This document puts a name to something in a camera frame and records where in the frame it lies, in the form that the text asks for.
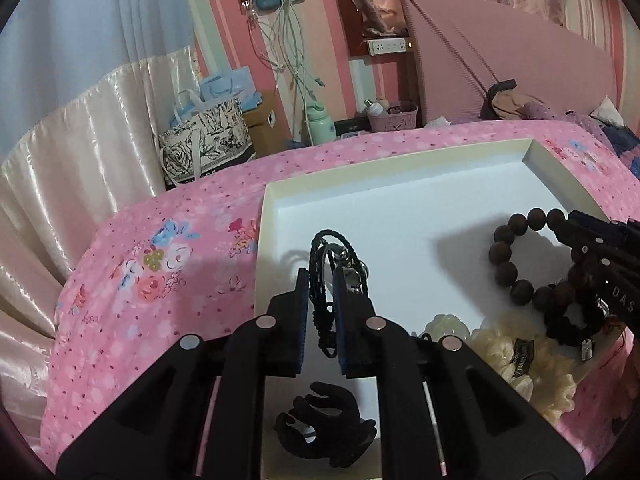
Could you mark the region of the cream scrunchie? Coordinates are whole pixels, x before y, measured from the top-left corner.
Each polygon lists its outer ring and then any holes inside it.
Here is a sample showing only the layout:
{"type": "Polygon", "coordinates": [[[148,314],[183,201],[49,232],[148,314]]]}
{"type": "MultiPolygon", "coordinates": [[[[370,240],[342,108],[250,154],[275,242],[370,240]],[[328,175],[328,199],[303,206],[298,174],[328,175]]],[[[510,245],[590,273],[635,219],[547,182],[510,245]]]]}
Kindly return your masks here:
{"type": "Polygon", "coordinates": [[[552,426],[575,408],[576,362],[521,318],[485,320],[469,346],[552,426]]]}

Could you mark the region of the black hair claw clip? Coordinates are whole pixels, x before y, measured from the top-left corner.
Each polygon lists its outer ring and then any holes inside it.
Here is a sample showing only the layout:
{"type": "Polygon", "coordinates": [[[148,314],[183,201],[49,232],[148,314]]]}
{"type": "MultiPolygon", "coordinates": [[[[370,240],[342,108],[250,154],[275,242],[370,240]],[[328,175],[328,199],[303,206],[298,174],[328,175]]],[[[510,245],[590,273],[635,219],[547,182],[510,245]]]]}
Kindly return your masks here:
{"type": "Polygon", "coordinates": [[[378,434],[374,419],[363,419],[355,396],[346,388],[313,382],[312,394],[296,396],[280,413],[273,429],[285,451],[303,460],[329,460],[348,468],[360,459],[378,434]]]}

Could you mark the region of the dark patterned blanket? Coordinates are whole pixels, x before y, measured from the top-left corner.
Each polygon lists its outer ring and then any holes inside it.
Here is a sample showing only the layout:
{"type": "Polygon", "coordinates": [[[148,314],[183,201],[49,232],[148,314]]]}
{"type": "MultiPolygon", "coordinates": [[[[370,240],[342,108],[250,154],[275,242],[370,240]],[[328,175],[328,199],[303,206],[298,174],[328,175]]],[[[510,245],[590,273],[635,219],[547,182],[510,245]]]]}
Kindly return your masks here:
{"type": "Polygon", "coordinates": [[[640,179],[640,140],[627,127],[603,126],[602,131],[613,150],[629,171],[640,179]]]}

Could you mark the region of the white pillow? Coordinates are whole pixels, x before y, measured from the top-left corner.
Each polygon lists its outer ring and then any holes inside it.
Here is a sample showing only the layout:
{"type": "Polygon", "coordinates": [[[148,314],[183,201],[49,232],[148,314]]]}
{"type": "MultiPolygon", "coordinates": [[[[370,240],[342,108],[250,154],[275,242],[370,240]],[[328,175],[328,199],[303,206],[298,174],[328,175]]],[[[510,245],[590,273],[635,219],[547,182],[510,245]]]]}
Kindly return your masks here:
{"type": "Polygon", "coordinates": [[[598,122],[602,122],[602,124],[605,124],[607,126],[616,128],[625,127],[623,116],[620,114],[620,112],[617,110],[614,103],[608,96],[604,97],[600,105],[590,113],[590,116],[598,122]]]}

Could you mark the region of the purple dotted cloth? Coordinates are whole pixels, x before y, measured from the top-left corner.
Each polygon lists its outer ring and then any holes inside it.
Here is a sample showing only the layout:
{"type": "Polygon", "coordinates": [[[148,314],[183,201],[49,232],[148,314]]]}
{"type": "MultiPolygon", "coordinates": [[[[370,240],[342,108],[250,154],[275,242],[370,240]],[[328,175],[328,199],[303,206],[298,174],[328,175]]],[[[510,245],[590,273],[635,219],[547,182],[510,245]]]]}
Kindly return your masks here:
{"type": "Polygon", "coordinates": [[[570,110],[569,112],[556,112],[548,105],[537,102],[528,101],[520,107],[518,112],[523,119],[540,119],[540,120],[556,120],[557,122],[570,122],[578,125],[593,136],[602,133],[599,123],[588,115],[580,114],[570,110]]]}

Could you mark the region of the pink floral bed sheet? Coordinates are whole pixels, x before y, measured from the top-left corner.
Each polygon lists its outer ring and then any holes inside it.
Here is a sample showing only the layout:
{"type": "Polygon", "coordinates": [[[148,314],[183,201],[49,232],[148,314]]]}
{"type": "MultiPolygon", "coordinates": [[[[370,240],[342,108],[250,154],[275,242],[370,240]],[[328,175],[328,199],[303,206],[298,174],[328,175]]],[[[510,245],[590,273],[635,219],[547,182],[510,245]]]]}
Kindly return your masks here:
{"type": "Polygon", "coordinates": [[[371,133],[230,167],[131,206],[99,227],[58,304],[40,458],[64,450],[179,337],[228,335],[254,311],[265,187],[302,174],[488,141],[533,138],[612,219],[639,213],[639,182],[568,122],[468,122],[371,133]]]}

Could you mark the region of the white shallow tray box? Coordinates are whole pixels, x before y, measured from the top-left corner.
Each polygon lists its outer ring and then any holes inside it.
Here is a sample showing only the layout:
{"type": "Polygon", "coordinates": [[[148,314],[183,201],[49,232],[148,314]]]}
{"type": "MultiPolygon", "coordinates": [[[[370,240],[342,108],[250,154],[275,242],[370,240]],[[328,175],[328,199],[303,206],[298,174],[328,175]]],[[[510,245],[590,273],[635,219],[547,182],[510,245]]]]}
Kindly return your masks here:
{"type": "MultiPolygon", "coordinates": [[[[576,177],[541,141],[520,139],[441,148],[324,170],[267,185],[257,252],[255,313],[271,297],[292,290],[307,267],[314,234],[344,235],[369,269],[377,314],[420,334],[436,314],[453,314],[470,332],[485,318],[514,311],[498,289],[487,258],[492,233],[511,214],[539,207],[574,209],[608,221],[576,177]]],[[[570,249],[544,228],[515,243],[522,278],[535,286],[566,276],[570,249]]],[[[273,424],[314,380],[349,389],[364,418],[378,421],[374,378],[347,380],[337,360],[318,349],[308,315],[302,374],[267,379],[262,478],[374,479],[380,475],[376,440],[348,469],[327,460],[300,460],[280,445],[273,424]]]]}

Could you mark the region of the pink plastic basket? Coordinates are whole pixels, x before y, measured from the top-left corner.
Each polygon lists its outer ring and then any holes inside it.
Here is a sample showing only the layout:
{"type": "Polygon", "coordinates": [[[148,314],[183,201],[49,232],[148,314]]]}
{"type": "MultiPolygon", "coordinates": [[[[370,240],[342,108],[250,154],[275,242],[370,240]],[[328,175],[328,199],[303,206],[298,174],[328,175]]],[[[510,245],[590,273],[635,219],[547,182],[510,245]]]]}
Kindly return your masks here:
{"type": "Polygon", "coordinates": [[[411,130],[416,128],[418,107],[410,101],[391,102],[389,107],[376,102],[368,106],[367,116],[372,132],[411,130]]]}

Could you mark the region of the pink headboard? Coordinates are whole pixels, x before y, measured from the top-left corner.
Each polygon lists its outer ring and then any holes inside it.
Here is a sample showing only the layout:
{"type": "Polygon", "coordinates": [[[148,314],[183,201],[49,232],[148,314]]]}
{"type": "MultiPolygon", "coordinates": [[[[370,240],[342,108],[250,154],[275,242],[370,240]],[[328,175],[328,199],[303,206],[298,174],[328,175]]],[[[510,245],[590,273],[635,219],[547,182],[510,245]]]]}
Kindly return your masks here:
{"type": "Polygon", "coordinates": [[[426,122],[477,118],[489,89],[507,80],[561,112],[616,97],[605,50],[544,18],[487,0],[401,3],[426,122]]]}

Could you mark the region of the white power strip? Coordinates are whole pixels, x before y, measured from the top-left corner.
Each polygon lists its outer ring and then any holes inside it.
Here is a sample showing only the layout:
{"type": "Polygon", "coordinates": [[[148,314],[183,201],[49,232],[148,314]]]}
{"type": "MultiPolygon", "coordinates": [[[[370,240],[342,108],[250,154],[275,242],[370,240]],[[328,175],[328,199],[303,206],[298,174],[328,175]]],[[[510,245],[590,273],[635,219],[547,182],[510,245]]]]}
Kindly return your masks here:
{"type": "Polygon", "coordinates": [[[367,41],[368,52],[371,56],[405,53],[408,47],[410,44],[404,37],[387,37],[367,41]]]}

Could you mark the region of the black white floral bag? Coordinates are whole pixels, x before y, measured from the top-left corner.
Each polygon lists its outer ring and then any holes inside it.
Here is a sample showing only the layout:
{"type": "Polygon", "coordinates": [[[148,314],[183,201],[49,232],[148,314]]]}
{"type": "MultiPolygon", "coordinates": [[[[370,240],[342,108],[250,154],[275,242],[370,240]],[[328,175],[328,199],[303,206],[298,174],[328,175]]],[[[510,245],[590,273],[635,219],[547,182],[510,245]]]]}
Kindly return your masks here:
{"type": "Polygon", "coordinates": [[[237,99],[177,122],[160,134],[157,147],[165,183],[173,188],[244,164],[256,155],[237,99]]]}

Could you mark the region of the green water bottle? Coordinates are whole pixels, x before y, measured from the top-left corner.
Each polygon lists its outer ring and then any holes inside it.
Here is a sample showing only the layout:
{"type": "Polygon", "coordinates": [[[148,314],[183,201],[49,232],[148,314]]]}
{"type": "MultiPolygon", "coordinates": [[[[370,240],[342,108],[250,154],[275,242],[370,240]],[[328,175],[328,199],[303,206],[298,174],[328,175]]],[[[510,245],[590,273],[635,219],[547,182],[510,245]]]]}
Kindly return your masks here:
{"type": "Polygon", "coordinates": [[[335,125],[326,107],[314,101],[306,107],[306,127],[312,144],[325,144],[336,139],[335,125]]]}

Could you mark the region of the brown cardboard box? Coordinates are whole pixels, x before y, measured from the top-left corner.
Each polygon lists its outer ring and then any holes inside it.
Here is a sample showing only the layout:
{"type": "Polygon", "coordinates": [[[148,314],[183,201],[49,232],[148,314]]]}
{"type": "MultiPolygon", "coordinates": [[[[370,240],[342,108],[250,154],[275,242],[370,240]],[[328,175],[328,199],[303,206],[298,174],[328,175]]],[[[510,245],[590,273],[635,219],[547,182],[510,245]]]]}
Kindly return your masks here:
{"type": "Polygon", "coordinates": [[[254,110],[243,113],[257,158],[281,153],[288,148],[288,123],[280,99],[272,91],[262,94],[254,110]]]}

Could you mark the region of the light blue paper bag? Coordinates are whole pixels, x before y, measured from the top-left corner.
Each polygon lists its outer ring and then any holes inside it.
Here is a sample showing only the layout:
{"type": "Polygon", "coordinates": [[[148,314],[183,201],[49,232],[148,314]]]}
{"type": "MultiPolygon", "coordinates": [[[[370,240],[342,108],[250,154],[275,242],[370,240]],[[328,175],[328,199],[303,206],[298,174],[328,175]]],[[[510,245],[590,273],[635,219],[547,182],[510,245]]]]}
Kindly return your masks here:
{"type": "Polygon", "coordinates": [[[196,113],[232,100],[239,102],[242,112],[254,110],[262,102],[262,94],[256,90],[248,66],[208,76],[200,81],[198,90],[179,91],[174,117],[182,122],[196,113]]]}

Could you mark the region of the blue and cream curtain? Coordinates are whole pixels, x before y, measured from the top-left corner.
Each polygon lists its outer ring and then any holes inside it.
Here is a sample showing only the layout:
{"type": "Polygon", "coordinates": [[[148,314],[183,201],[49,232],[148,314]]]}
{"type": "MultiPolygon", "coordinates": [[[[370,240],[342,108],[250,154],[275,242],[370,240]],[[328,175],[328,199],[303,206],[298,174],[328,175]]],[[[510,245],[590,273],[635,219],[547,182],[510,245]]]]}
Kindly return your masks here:
{"type": "Polygon", "coordinates": [[[54,310],[98,225],[165,185],[188,0],[1,0],[1,401],[35,429],[54,310]]]}

